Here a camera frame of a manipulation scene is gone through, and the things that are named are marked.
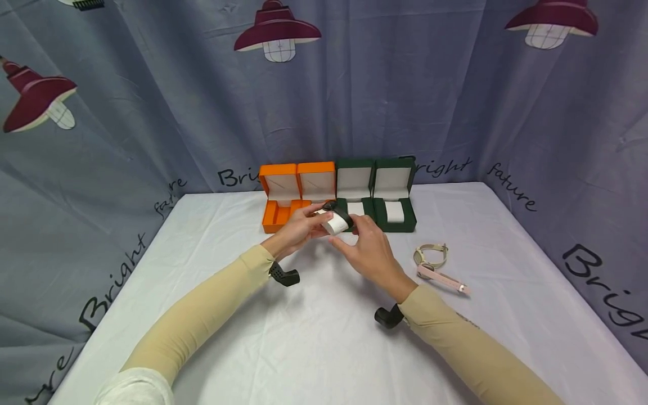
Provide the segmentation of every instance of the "beige arm sleeve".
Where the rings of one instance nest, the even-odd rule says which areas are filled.
[[[420,285],[399,305],[410,328],[486,405],[564,405],[513,353]]]
[[[256,245],[191,290],[142,337],[121,371],[153,369],[172,385],[189,357],[268,281],[274,260]]]

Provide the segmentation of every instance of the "orange watch box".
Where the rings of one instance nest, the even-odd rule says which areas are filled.
[[[265,233],[276,233],[297,209],[335,199],[334,162],[263,165],[259,179],[268,196]]]

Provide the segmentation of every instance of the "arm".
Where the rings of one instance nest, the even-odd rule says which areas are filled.
[[[153,369],[173,384],[189,357],[268,282],[274,260],[266,248],[256,245],[198,285],[155,322],[121,371]]]
[[[402,289],[413,290],[397,301],[408,325],[484,404],[564,405],[513,353],[457,314],[431,287],[410,281],[413,285],[405,281]]]
[[[394,259],[385,234],[368,216],[353,216],[358,242],[331,238],[351,266],[385,290],[410,328],[448,362],[486,405],[564,405],[513,353],[463,319],[429,286],[419,286]]]
[[[279,232],[253,246],[173,304],[135,346],[121,371],[152,369],[171,386],[189,357],[268,282],[275,261],[326,233],[321,224],[332,214],[310,216],[321,206],[297,210]]]

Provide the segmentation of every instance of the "curtain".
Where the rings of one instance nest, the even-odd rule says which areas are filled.
[[[0,0],[0,403],[47,402],[183,194],[341,157],[485,182],[648,370],[646,8]]]

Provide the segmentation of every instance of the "wrist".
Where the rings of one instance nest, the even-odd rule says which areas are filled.
[[[393,273],[382,280],[379,285],[383,291],[396,301],[396,304],[405,302],[410,294],[419,286],[402,271]]]
[[[283,238],[281,238],[281,235],[277,233],[261,242],[261,246],[263,246],[265,250],[267,250],[268,253],[270,253],[270,255],[275,258],[276,261],[280,261],[282,259],[281,253],[288,247],[286,246],[286,242],[284,242]]]
[[[285,252],[282,251],[280,254],[275,256],[275,262],[281,262],[283,259],[286,258],[286,256],[290,256],[290,255],[287,255]]]

